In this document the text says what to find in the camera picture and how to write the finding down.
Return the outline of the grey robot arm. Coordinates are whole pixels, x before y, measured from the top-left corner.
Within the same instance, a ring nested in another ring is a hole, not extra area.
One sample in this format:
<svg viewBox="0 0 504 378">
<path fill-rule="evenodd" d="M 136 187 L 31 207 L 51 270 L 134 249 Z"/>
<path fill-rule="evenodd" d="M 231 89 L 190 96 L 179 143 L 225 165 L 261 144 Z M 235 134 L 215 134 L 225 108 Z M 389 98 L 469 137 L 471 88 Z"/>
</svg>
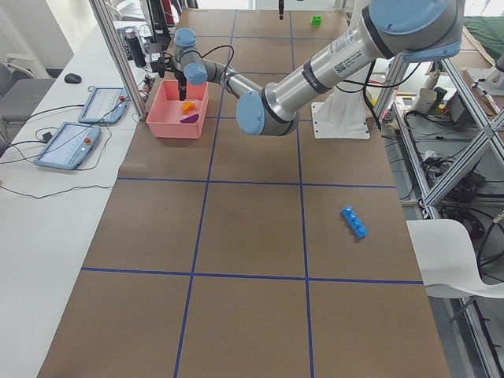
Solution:
<svg viewBox="0 0 504 378">
<path fill-rule="evenodd" d="M 298 110 L 377 58 L 408 63 L 453 57 L 461 47 L 463 1 L 371 1 L 356 25 L 279 83 L 260 87 L 229 65 L 208 61 L 196 34 L 179 28 L 176 69 L 193 86 L 217 83 L 238 99 L 236 120 L 249 135 L 283 136 L 298 127 Z"/>
</svg>

